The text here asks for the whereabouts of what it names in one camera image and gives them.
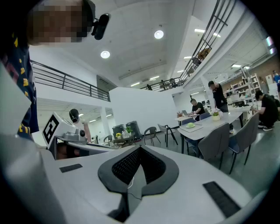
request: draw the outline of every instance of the balcony railing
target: balcony railing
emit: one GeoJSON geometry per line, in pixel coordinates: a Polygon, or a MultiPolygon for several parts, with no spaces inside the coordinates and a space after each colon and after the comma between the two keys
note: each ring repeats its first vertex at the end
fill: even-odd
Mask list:
{"type": "Polygon", "coordinates": [[[68,90],[105,101],[110,101],[108,92],[47,65],[33,60],[30,61],[33,68],[35,83],[68,90]]]}
{"type": "Polygon", "coordinates": [[[165,80],[164,83],[167,84],[167,86],[162,85],[162,82],[150,85],[153,91],[164,91],[172,87],[181,86],[188,80],[191,74],[194,73],[212,50],[212,46],[215,40],[220,38],[219,34],[222,32],[224,26],[228,26],[227,21],[235,7],[236,1],[237,0],[217,0],[208,25],[192,54],[192,58],[187,63],[180,77],[165,80]]]}

